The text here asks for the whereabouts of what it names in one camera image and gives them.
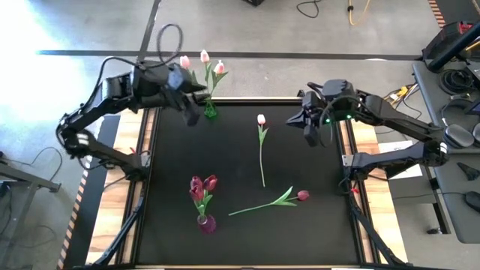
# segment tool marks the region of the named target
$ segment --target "headphones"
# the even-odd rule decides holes
[[[465,110],[472,105],[469,94],[457,94],[450,97],[450,102],[442,108],[442,121],[447,127],[443,134],[446,143],[456,149],[467,148],[469,146],[480,147],[480,122],[476,124],[472,131],[468,131],[459,124],[447,124],[445,119],[445,111],[451,107],[461,108]]]

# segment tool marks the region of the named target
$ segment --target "gray floor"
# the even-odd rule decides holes
[[[164,23],[178,23],[184,30],[185,51],[418,55],[439,31],[427,0],[372,1],[364,22],[356,27],[348,25],[347,1],[323,0],[316,19],[298,13],[299,2],[265,0],[253,8],[240,0],[163,0],[153,35]],[[0,100],[0,149],[8,158],[29,162],[44,147],[59,148],[54,137],[58,119],[89,96],[102,60],[40,56],[33,52],[138,50],[153,3],[43,0],[14,1],[9,6],[0,20],[6,18],[3,25],[18,28],[4,33],[6,41],[15,41],[5,44],[9,53],[4,57],[10,70],[8,79],[3,80],[5,90]],[[355,11],[364,4],[365,1],[355,1]],[[314,12],[312,6],[304,9]],[[163,41],[165,50],[173,50],[176,34],[169,32]],[[149,49],[154,48],[152,38]],[[323,83],[336,78],[348,79],[358,89],[384,95],[413,82],[412,63],[408,61],[222,60],[230,73],[219,85],[218,96],[292,96],[304,89],[308,81]],[[194,68],[201,68],[198,59],[192,62]],[[113,61],[107,65],[105,75],[128,70],[127,65]],[[421,119],[428,121],[420,93],[409,99],[409,105],[421,110]],[[416,112],[403,105],[400,110],[416,116]],[[377,128],[379,132],[387,130]],[[403,139],[397,133],[379,136],[380,142]],[[51,227],[55,240],[36,248],[17,246],[16,256],[8,264],[10,268],[34,265],[34,269],[52,269],[56,265],[82,173],[65,153],[63,158],[60,173],[53,179],[62,183],[61,191],[37,193],[18,242],[25,246],[51,239],[52,233],[40,225]],[[53,152],[46,152],[34,166],[21,168],[49,178],[58,162]],[[396,205],[396,210],[410,262],[450,269],[478,268],[480,258],[475,254],[480,254],[480,245],[460,244],[454,235],[425,234],[427,228],[437,226],[430,205]]]

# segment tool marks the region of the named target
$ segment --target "small vase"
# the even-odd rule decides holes
[[[205,104],[205,110],[203,111],[206,117],[212,119],[217,116],[217,110],[212,100],[208,99]]]
[[[202,232],[206,234],[213,233],[217,228],[217,222],[210,214],[207,216],[199,215],[196,218],[196,222],[198,223],[198,227],[202,230]]]

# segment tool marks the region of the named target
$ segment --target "purple glass vase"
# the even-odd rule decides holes
[[[196,218],[196,222],[203,233],[213,233],[217,228],[217,222],[210,214],[206,216],[199,215]]]

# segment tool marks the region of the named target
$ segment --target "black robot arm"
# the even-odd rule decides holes
[[[343,165],[349,170],[351,179],[364,180],[375,168],[394,176],[414,164],[435,167],[448,159],[442,128],[398,112],[383,98],[355,90],[350,82],[342,79],[329,80],[321,90],[307,92],[302,98],[301,111],[287,124],[303,129],[308,144],[316,146],[321,139],[318,131],[321,127],[347,119],[383,125],[418,140],[415,145],[400,151],[343,156]]]
[[[178,64],[164,65],[158,61],[143,61],[132,71],[106,78],[97,85],[87,103],[65,114],[56,129],[60,144],[71,158],[87,155],[100,159],[105,167],[119,166],[129,180],[145,172],[146,156],[124,154],[101,142],[85,128],[106,114],[129,109],[169,107],[182,112],[187,125],[195,125],[200,117],[197,103],[208,94],[195,94],[206,87],[192,82],[187,70]]]

